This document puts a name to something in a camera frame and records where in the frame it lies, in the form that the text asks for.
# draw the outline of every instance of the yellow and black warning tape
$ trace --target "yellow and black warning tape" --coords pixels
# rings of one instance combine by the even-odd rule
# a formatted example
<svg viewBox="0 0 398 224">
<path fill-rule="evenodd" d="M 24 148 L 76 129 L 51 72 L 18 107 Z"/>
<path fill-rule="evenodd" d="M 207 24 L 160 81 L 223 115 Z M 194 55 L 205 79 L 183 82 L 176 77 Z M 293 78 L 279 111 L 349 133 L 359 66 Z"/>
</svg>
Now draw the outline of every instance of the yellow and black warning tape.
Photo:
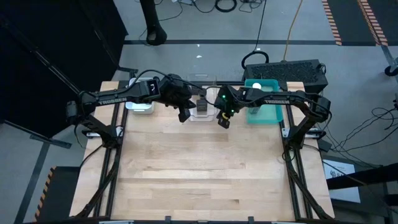
<svg viewBox="0 0 398 224">
<path fill-rule="evenodd" d="M 323 9 L 325 10 L 326 16 L 328 18 L 329 25 L 330 25 L 330 28 L 331 28 L 331 32 L 332 32 L 332 34 L 333 34 L 333 36 L 335 38 L 336 44 L 337 45 L 342 45 L 341 37 L 340 37 L 340 34 L 338 33 L 338 29 L 337 29 L 337 26 L 336 26 L 336 22 L 335 22 L 335 20 L 333 18 L 333 14 L 330 11 L 328 0 L 322 0 L 322 4 L 323 4 Z"/>
<path fill-rule="evenodd" d="M 49 190 L 50 181 L 51 181 L 51 178 L 53 177 L 53 174 L 54 174 L 54 171 L 55 171 L 56 168 L 57 167 L 51 167 L 50 168 L 50 172 L 47 175 L 47 180 L 45 181 L 44 188 L 43 188 L 43 193 L 42 193 L 42 196 L 40 197 L 40 201 L 39 201 L 39 204 L 37 206 L 37 210 L 36 210 L 36 213 L 35 213 L 35 217 L 33 218 L 33 222 L 37 222 L 37 220 L 39 219 L 40 210 L 43 207 L 45 196 L 47 194 L 47 191 Z"/>
<path fill-rule="evenodd" d="M 368 0 L 357 0 L 359 7 L 362 10 L 362 14 L 368 23 L 369 30 L 372 32 L 373 38 L 376 41 L 376 45 L 388 46 L 388 40 L 381 29 L 379 22 L 374 16 L 373 10 L 371 9 Z"/>
</svg>

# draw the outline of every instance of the concrete floor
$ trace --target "concrete floor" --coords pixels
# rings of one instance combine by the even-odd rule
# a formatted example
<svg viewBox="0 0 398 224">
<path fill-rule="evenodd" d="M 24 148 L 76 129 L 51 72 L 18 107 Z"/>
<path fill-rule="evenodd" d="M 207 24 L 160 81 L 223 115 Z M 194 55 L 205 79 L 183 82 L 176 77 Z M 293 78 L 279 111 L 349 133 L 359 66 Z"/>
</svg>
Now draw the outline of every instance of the concrete floor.
<svg viewBox="0 0 398 224">
<path fill-rule="evenodd" d="M 144 17 L 139 3 L 114 0 L 130 35 L 126 40 L 137 40 L 145 29 Z M 214 0 L 198 0 L 202 10 L 212 7 Z M 221 2 L 228 7 L 228 1 Z M 285 40 L 290 23 L 299 1 L 268 0 L 260 39 Z M 253 13 L 235 10 L 230 13 L 213 11 L 209 14 L 198 12 L 193 6 L 183 5 L 183 13 L 176 19 L 161 22 L 169 40 L 255 40 L 259 28 L 262 6 Z M 160 19 L 177 15 L 177 3 L 164 0 L 157 6 Z M 292 40 L 333 40 L 321 1 L 304 0 L 292 31 Z M 283 58 L 284 45 L 259 45 L 270 56 L 270 62 Z M 176 73 L 187 78 L 193 73 L 215 74 L 218 80 L 240 80 L 243 69 L 241 59 L 251 52 L 254 45 L 245 44 L 173 44 L 158 47 L 125 45 L 120 66 L 145 70 L 158 69 Z M 389 47 L 393 56 L 398 56 L 398 47 Z M 394 93 L 398 92 L 395 78 L 382 74 L 388 66 L 380 47 L 341 47 L 337 45 L 290 45 L 286 60 L 319 59 L 327 66 L 329 85 L 324 96 L 331 102 L 333 119 L 330 132 L 341 141 L 365 119 L 371 117 L 375 107 L 392 108 Z M 247 63 L 262 63 L 261 56 L 250 58 Z M 127 80 L 128 74 L 116 72 L 113 80 Z M 355 147 L 382 139 L 387 133 L 384 128 L 388 121 L 376 121 L 346 146 Z M 380 144 L 353 151 L 353 155 L 374 164 L 397 162 L 398 132 Z M 51 146 L 40 174 L 25 222 L 32 221 L 39 202 L 48 170 L 52 166 L 78 166 L 84 149 L 78 144 L 70 127 L 55 136 L 72 143 L 71 149 Z M 86 139 L 80 135 L 85 144 Z M 12 223 L 23 198 L 32 169 L 39 155 L 41 142 L 29 139 L 29 135 L 7 125 L 0 126 L 0 214 L 4 223 Z M 382 223 L 380 218 L 352 214 L 336 210 L 342 220 L 366 223 Z"/>
</svg>

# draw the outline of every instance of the wooden table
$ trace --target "wooden table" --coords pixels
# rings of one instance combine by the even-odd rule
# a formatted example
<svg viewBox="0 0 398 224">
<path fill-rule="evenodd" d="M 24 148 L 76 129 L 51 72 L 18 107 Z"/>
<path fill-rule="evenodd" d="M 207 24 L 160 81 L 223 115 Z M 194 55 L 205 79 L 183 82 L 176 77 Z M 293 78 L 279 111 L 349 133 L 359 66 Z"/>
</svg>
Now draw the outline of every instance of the wooden table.
<svg viewBox="0 0 398 224">
<path fill-rule="evenodd" d="M 118 82 L 103 82 L 101 91 L 117 87 Z M 288 88 L 303 90 L 303 85 L 288 83 Z M 113 108 L 97 107 L 95 117 L 110 124 Z M 292 111 L 299 123 L 303 114 L 295 107 Z M 177 115 L 178 110 L 158 103 L 152 115 L 129 112 L 112 219 L 164 220 L 170 215 L 172 220 L 245 221 L 254 216 L 257 221 L 294 221 L 279 125 L 248 125 L 244 110 L 232 117 L 229 129 L 216 121 L 182 124 Z M 316 140 L 305 143 L 317 147 Z M 85 156 L 100 144 L 100 139 L 90 139 Z M 309 191 L 334 217 L 320 153 L 304 147 L 301 155 Z M 98 188 L 103 157 L 104 149 L 83 166 L 70 215 Z M 297 195 L 305 217 L 298 188 Z"/>
</svg>

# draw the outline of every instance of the teal tray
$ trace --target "teal tray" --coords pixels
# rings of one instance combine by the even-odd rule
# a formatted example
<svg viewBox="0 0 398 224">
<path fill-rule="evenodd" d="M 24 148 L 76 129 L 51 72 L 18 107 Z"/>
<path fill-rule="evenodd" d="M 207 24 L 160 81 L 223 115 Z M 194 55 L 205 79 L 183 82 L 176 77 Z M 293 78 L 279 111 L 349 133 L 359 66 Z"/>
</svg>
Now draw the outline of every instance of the teal tray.
<svg viewBox="0 0 398 224">
<path fill-rule="evenodd" d="M 277 80 L 247 79 L 244 86 L 252 87 L 259 83 L 262 91 L 279 91 Z M 257 113 L 250 113 L 250 108 L 246 110 L 248 124 L 277 124 L 284 119 L 282 107 L 280 105 L 262 105 Z"/>
</svg>

